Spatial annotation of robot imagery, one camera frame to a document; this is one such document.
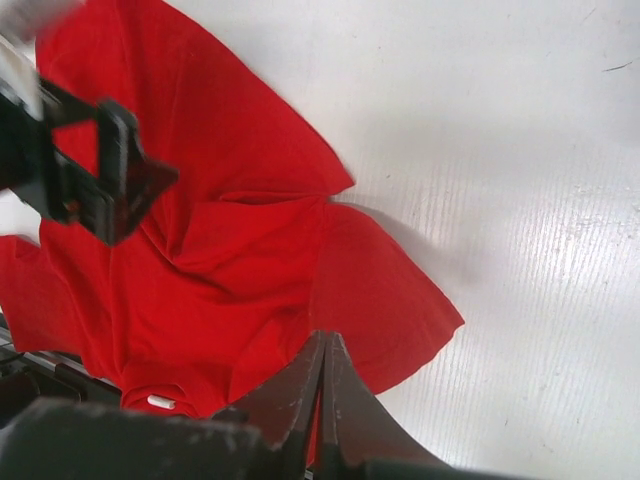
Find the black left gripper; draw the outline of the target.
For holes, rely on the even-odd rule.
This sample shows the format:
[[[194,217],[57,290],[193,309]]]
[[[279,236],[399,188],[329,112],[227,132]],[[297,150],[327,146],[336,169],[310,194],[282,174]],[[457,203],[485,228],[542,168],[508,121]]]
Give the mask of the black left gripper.
[[[117,102],[90,104],[40,74],[39,80],[42,120],[1,95],[1,188],[41,216],[79,223],[115,246],[176,183],[178,171],[146,155],[136,117]],[[54,140],[56,130],[85,121],[96,125],[97,175]]]

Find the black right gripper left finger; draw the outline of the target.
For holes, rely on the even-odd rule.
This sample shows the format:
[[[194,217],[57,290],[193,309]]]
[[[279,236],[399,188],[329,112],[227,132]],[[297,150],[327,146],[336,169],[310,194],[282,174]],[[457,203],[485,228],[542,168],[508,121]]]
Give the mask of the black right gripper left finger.
[[[289,365],[213,415],[260,433],[263,452],[254,468],[260,477],[305,477],[324,353],[325,334],[315,332]]]

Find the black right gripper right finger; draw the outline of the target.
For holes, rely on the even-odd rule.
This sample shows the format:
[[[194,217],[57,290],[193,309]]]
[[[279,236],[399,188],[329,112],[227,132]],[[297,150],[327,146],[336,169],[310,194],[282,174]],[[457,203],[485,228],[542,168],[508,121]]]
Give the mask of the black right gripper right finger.
[[[357,374],[343,338],[326,338],[319,420],[321,479],[466,479],[422,447]]]

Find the red t shirt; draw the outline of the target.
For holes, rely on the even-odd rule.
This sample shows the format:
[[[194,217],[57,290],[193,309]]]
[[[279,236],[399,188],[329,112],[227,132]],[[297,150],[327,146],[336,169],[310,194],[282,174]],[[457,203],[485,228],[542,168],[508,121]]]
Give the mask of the red t shirt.
[[[109,247],[43,220],[1,239],[20,352],[77,356],[125,409],[205,419],[339,334],[377,398],[452,339],[455,307],[378,223],[334,196],[326,141],[224,44],[163,1],[90,1],[36,43],[48,80],[111,97],[179,172]]]

